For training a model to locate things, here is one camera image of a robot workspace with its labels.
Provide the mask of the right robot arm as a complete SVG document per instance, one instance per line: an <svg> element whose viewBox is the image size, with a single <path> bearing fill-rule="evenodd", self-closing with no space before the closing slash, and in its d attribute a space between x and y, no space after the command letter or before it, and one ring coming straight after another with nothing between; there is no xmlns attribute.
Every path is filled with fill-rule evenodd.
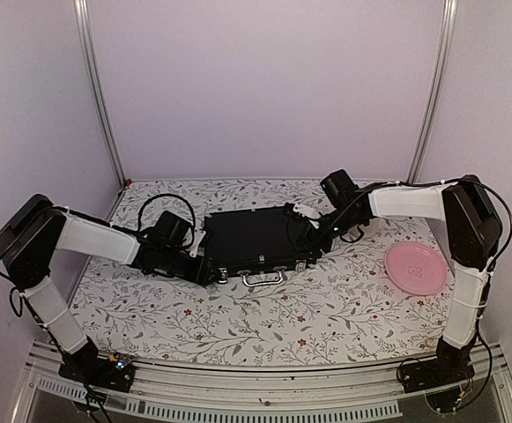
<svg viewBox="0 0 512 423"><path fill-rule="evenodd" d="M464 349L475 337L487 285L512 239L503 233L512 232L512 223L504 225L493 205L500 195L474 174L442 182L375 182L360 187L338 171L321 186L334 210L309 219L309 228L297 240L303 248L328 252L334 239L376 218L412 217L445 224L455 289L440 342Z"/></svg>

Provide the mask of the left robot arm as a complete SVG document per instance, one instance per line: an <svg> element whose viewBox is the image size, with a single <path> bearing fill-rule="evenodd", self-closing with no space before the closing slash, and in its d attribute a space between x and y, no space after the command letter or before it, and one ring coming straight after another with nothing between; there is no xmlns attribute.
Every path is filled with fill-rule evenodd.
<svg viewBox="0 0 512 423"><path fill-rule="evenodd" d="M103 258L145 275L208 286L216 276L198 251L204 239L194 224L169 211L154 226L131 229L35 194L0 229L0 276L13 284L34 320L71 355L71 369L85 382L97 382L105 366L89 351L96 349L93 341L56 287L56 254L69 251Z"/></svg>

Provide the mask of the black poker case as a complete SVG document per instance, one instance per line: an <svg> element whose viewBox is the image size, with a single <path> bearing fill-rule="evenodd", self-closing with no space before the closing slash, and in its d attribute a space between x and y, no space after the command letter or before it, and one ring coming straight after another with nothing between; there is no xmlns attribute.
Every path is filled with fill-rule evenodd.
<svg viewBox="0 0 512 423"><path fill-rule="evenodd" d="M206 280L226 283L241 277L246 285L256 275L277 277L265 285L277 285L288 271L316 263L323 253L312 245L315 228L295 205L215 212L204 218L203 242Z"/></svg>

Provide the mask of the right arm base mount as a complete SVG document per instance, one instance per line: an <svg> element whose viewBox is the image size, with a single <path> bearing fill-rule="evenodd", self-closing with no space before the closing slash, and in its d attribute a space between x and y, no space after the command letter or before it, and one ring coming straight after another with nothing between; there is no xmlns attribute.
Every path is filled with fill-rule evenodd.
<svg viewBox="0 0 512 423"><path fill-rule="evenodd" d="M434 359L405 359L397 368L396 378L405 393L453 385L450 389L426 395L426 401L433 411L440 414L456 412L475 375L471 349L472 345L456 349L440 340Z"/></svg>

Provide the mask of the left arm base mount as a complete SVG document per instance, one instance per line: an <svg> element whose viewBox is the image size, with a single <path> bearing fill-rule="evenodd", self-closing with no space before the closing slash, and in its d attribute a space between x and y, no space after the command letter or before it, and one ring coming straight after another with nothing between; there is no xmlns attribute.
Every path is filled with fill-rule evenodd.
<svg viewBox="0 0 512 423"><path fill-rule="evenodd" d="M119 353L101 357L94 350L67 354L58 371L65 379L122 393L130 392L135 373L136 368L130 359Z"/></svg>

